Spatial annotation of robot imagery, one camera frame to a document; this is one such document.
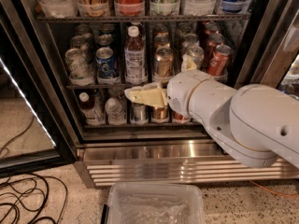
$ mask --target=black cable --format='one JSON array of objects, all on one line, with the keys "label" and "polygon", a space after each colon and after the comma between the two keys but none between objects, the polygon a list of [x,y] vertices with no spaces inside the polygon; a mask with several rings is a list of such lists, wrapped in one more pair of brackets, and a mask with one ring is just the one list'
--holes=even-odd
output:
[{"label": "black cable", "polygon": [[17,138],[19,138],[20,136],[22,136],[23,134],[25,134],[29,129],[30,127],[32,126],[33,122],[35,120],[35,116],[33,115],[31,117],[31,120],[30,120],[30,123],[29,125],[26,127],[26,129],[24,129],[21,133],[17,134],[16,136],[14,136],[13,138],[9,139],[2,147],[0,147],[0,159],[1,159],[1,155],[2,155],[2,152],[4,149],[7,149],[7,153],[6,155],[9,153],[9,149],[7,148],[7,146],[9,146],[13,141],[15,141]]},{"label": "black cable", "polygon": [[[31,218],[31,220],[29,220],[27,223],[30,223],[30,224],[36,224],[38,222],[42,223],[44,220],[51,221],[54,224],[59,223],[63,216],[64,210],[66,208],[66,203],[67,203],[67,198],[68,198],[68,189],[67,189],[66,184],[59,178],[53,177],[53,176],[41,176],[41,175],[37,175],[37,174],[29,174],[29,175],[32,175],[32,176],[26,177],[23,179],[19,179],[19,180],[14,180],[14,181],[10,181],[10,178],[9,178],[5,182],[0,183],[0,190],[4,189],[4,188],[10,188],[15,192],[15,193],[13,193],[13,192],[2,193],[2,194],[0,194],[0,196],[8,195],[8,196],[12,196],[14,199],[16,199],[16,201],[14,203],[0,203],[0,206],[10,206],[10,209],[6,212],[5,216],[2,217],[2,219],[0,220],[0,223],[3,223],[3,221],[9,215],[9,213],[11,213],[12,211],[14,211],[15,217],[13,218],[11,224],[18,223],[18,220],[20,220],[20,218],[21,218],[21,216],[20,216],[21,213],[20,213],[20,209],[17,204],[20,204],[23,207],[23,209],[26,210],[27,212],[36,213],[34,215],[34,217]],[[42,210],[45,208],[48,198],[49,198],[50,186],[49,186],[47,179],[50,179],[50,178],[55,179],[58,182],[60,182],[64,186],[64,190],[65,190],[64,203],[63,203],[63,207],[61,209],[60,215],[57,218],[57,222],[54,220],[53,217],[38,217],[40,215],[40,213],[42,212]],[[15,185],[27,183],[28,181],[32,181],[33,185],[32,185],[32,187],[30,187],[27,190],[20,191],[15,187]],[[38,187],[38,181],[42,182],[42,186],[43,186],[44,190],[41,187]],[[30,198],[30,195],[36,195],[37,194],[36,192],[38,194],[42,194],[42,197],[43,197],[42,204],[40,206],[38,206],[36,209],[30,209],[24,204],[22,199]]]}]

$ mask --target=open refrigerator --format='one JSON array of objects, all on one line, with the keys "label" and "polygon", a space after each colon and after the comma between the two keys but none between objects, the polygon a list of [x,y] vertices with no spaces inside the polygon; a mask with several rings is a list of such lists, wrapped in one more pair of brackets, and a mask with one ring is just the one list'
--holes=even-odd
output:
[{"label": "open refrigerator", "polygon": [[[292,95],[296,95],[297,74],[290,74],[290,67],[296,63],[299,50],[297,0],[247,0],[245,8],[237,13],[223,12],[221,0],[210,0],[209,7],[200,6],[202,10],[192,10],[188,0],[178,0],[179,6],[175,4],[170,15],[154,13],[151,0],[144,0],[138,16],[120,14],[119,4],[107,0],[104,16],[76,11],[76,16],[62,18],[40,12],[40,0],[0,1],[1,55],[6,55],[6,61],[13,61],[6,63],[7,70],[56,143],[47,155],[0,160],[1,176],[67,163],[75,164],[88,188],[130,181],[196,183],[299,176],[299,170],[283,159],[263,169],[240,164],[199,123],[174,122],[171,110],[168,120],[155,122],[147,107],[149,121],[138,125],[130,119],[131,103],[126,100],[124,124],[109,124],[105,117],[103,124],[92,126],[86,123],[78,100],[81,92],[96,91],[105,102],[109,90],[123,91],[135,86],[127,82],[124,72],[123,46],[130,22],[142,22],[146,31],[148,77],[143,84],[156,81],[152,73],[152,30],[156,23],[167,24],[171,43],[175,43],[176,28],[181,22],[189,22],[196,31],[198,24],[214,21],[234,52],[233,62],[227,68],[227,85],[238,89],[263,83],[283,89],[291,76]],[[120,41],[121,83],[103,84],[95,79],[88,85],[74,85],[64,56],[76,28],[87,24],[98,37],[100,27],[106,23],[119,31],[116,36]],[[181,60],[175,56],[173,75],[180,72],[180,66]]]}]

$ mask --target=orange cable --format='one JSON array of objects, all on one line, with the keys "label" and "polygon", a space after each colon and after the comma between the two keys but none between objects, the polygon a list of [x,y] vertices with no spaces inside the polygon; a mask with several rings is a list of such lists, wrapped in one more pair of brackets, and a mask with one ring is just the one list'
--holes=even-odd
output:
[{"label": "orange cable", "polygon": [[273,193],[273,194],[276,194],[278,196],[282,196],[282,197],[285,197],[285,198],[298,198],[299,197],[299,194],[285,194],[285,193],[281,193],[281,192],[277,192],[277,191],[274,191],[274,190],[271,190],[271,189],[268,189],[260,184],[257,184],[256,182],[254,181],[250,181],[250,183],[252,183],[253,185],[265,190],[265,191],[268,191],[270,193]]}]

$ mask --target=led light strip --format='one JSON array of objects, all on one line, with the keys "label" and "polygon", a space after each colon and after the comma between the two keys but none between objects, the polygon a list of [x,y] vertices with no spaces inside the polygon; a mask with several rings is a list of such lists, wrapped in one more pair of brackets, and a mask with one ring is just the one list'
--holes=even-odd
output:
[{"label": "led light strip", "polygon": [[54,142],[54,140],[51,138],[50,134],[48,133],[47,129],[45,128],[45,126],[43,125],[43,123],[41,122],[41,120],[39,119],[39,117],[37,116],[37,113],[34,111],[34,109],[31,107],[30,103],[27,101],[24,93],[21,91],[21,89],[19,88],[16,80],[12,77],[12,75],[10,74],[9,70],[7,69],[7,67],[5,66],[5,64],[3,63],[2,59],[0,58],[0,66],[2,66],[4,68],[4,70],[6,71],[7,75],[10,77],[12,83],[15,85],[15,87],[18,89],[19,94],[21,95],[21,97],[24,99],[25,103],[28,105],[28,107],[31,109],[31,112],[33,113],[33,115],[36,117],[37,122],[40,124],[41,128],[45,131],[46,135],[48,136],[48,138],[50,139],[50,141],[53,143],[53,146],[56,147],[56,144]]}]

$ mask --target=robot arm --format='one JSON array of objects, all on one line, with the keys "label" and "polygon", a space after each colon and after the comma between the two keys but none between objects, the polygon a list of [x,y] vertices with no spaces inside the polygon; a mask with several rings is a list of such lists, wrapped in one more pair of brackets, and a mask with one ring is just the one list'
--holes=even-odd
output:
[{"label": "robot arm", "polygon": [[278,156],[299,168],[299,102],[264,85],[240,90],[201,71],[173,77],[170,107],[202,123],[234,159],[249,167],[272,165]]}]

